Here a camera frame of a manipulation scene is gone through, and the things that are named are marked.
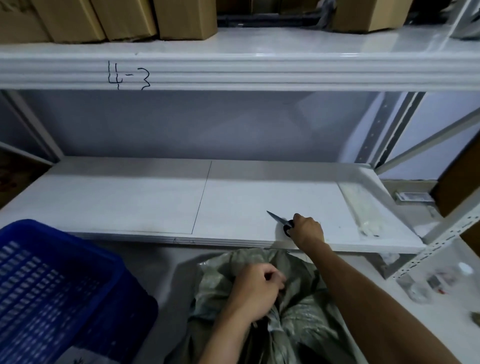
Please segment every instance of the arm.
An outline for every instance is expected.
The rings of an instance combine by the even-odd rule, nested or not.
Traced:
[[[370,364],[459,364],[412,314],[330,249],[318,222],[299,214],[293,220],[288,233],[318,268]]]
[[[284,282],[285,276],[271,264],[246,266],[235,278],[199,364],[236,364],[250,324],[270,311]]]

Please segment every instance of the black scissors handle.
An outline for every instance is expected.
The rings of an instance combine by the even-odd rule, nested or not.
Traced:
[[[289,238],[291,238],[291,236],[288,234],[288,230],[295,227],[295,225],[293,224],[293,220],[288,220],[289,224],[291,226],[288,226],[288,225],[284,225],[283,226],[283,232],[285,233],[286,236],[288,236]]]

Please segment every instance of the shelf board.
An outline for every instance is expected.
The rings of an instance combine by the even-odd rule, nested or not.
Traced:
[[[337,182],[361,184],[383,217],[362,236]],[[66,157],[0,210],[91,239],[294,249],[266,210],[324,226],[336,251],[417,253],[372,169],[356,164]]]
[[[447,33],[220,28],[205,41],[2,45],[0,88],[480,90],[480,42]]]

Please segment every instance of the scissors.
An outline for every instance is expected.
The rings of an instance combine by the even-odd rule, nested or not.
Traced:
[[[281,218],[280,216],[272,214],[270,211],[267,211],[267,212],[276,221],[278,221],[280,224],[283,224],[283,232],[285,233],[286,236],[288,236],[290,238],[290,235],[288,234],[287,231],[294,227],[293,220],[285,220],[284,218]]]

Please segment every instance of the blue plastic basket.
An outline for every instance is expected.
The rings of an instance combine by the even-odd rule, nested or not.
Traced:
[[[33,220],[0,230],[2,363],[52,363],[74,346],[127,364],[157,313],[119,256]]]

